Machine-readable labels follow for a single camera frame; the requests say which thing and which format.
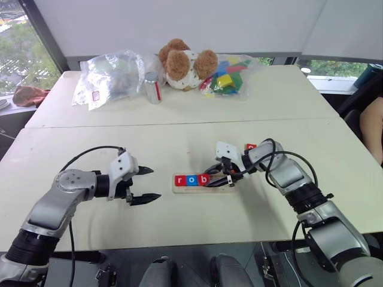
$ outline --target silver can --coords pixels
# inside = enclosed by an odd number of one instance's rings
[[[158,83],[158,74],[149,72],[145,76],[145,89],[148,95],[149,102],[160,103],[162,101],[160,86]]]

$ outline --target bag of colorful blocks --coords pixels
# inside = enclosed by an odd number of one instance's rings
[[[257,58],[246,55],[218,54],[218,67],[199,90],[208,97],[246,99],[247,82],[251,74],[263,69]]]

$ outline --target blue letter block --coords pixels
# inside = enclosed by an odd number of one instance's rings
[[[187,175],[186,176],[186,185],[188,187],[196,187],[198,186],[198,180],[196,175]]]

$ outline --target person's arm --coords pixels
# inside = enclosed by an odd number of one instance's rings
[[[383,97],[375,99],[360,115],[363,142],[379,164],[383,162]]]

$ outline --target window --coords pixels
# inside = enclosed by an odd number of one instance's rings
[[[302,60],[298,59],[296,65],[299,68],[309,68],[310,75],[329,77],[355,77],[358,78],[367,68],[366,63],[350,63],[326,60]]]
[[[59,77],[18,0],[0,0],[0,97],[18,85],[50,89]]]

